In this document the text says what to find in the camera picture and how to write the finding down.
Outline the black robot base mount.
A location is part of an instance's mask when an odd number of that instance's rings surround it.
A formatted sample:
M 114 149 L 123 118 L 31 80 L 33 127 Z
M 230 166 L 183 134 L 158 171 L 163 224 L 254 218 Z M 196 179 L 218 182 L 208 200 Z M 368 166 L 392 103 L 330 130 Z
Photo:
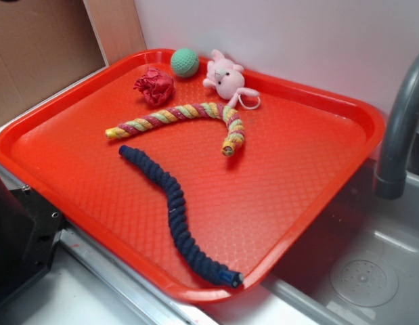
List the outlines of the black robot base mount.
M 10 190 L 0 178 L 0 308 L 50 271 L 63 224 L 37 191 Z

